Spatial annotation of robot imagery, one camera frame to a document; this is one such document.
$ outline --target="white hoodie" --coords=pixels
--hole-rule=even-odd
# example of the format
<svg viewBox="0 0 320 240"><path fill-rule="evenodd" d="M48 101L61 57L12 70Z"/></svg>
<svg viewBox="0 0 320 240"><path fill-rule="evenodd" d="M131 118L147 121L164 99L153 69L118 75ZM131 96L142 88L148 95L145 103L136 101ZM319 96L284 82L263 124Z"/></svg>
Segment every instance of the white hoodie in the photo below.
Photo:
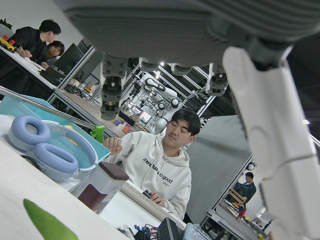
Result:
<svg viewBox="0 0 320 240"><path fill-rule="evenodd" d="M159 193L165 208L183 219L191 191L190 158L183 149L176 157L164 155L163 138L143 131L128 133L122 138L122 151L106 161L122 161L130 181L142 190Z"/></svg>

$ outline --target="black hair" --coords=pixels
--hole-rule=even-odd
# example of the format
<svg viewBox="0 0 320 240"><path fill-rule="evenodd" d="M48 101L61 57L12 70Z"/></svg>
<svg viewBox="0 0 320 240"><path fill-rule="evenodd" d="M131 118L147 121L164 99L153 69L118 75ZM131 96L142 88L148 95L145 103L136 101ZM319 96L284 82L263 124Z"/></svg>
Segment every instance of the black hair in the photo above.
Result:
<svg viewBox="0 0 320 240"><path fill-rule="evenodd" d="M60 41L56 40L56 41L53 41L47 45L48 48L50 48L52 46L56 47L56 48L60 48L60 54L58 56L61 56L65 52L65 45Z"/></svg>
<svg viewBox="0 0 320 240"><path fill-rule="evenodd" d="M252 178L252 179L254 179L254 174L252 172L250 172L250 171L248 171L245 175L250 177L250 178Z"/></svg>
<svg viewBox="0 0 320 240"><path fill-rule="evenodd" d="M171 118L171 121L178 122L178 120L185 120L188 122L188 132L191 133L191 136L200 132L200 119L194 111L187 108L179 109Z"/></svg>
<svg viewBox="0 0 320 240"><path fill-rule="evenodd" d="M39 30L44 33L53 32L55 35L58 35L61 33L61 29L60 29L58 23L56 23L52 19L44 20L41 23Z"/></svg>

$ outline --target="monitor screen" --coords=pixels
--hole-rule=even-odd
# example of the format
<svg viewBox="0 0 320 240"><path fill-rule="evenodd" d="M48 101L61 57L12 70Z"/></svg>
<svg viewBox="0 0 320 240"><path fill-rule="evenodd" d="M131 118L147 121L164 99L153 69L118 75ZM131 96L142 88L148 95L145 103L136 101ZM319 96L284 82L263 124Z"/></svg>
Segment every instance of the monitor screen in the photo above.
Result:
<svg viewBox="0 0 320 240"><path fill-rule="evenodd" d="M83 56L84 53L74 43L72 43L54 65L67 75Z"/></svg>
<svg viewBox="0 0 320 240"><path fill-rule="evenodd" d="M133 106L133 107L131 108L131 111L134 112L135 114L140 114L140 113L142 113L142 111L140 111L136 106Z"/></svg>
<svg viewBox="0 0 320 240"><path fill-rule="evenodd" d="M141 113L141 115L139 116L139 119L144 123L147 124L147 122L149 122L149 120L151 119L151 116L149 115L149 113L143 111Z"/></svg>

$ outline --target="black jacket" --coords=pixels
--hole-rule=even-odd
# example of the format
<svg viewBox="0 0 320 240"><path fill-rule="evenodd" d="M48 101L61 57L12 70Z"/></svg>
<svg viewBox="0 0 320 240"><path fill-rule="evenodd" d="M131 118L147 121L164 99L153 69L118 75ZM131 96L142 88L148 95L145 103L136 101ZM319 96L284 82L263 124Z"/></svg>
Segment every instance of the black jacket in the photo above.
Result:
<svg viewBox="0 0 320 240"><path fill-rule="evenodd" d="M26 26L15 31L10 38L20 45L24 50L31 52L30 59L38 64L47 62L47 44L40 39L40 30Z"/></svg>

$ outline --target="white robot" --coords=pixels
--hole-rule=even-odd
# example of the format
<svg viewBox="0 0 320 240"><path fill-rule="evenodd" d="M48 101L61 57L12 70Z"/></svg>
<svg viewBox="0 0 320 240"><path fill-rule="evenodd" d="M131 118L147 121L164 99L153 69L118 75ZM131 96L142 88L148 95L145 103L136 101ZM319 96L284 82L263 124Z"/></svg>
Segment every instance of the white robot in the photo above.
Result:
<svg viewBox="0 0 320 240"><path fill-rule="evenodd" d="M174 90L165 87L147 72L144 73L140 82L143 85L140 94L146 92L147 96L144 105L154 113L148 129L151 133L158 134L164 130L172 115L181 108L179 104L181 102Z"/></svg>

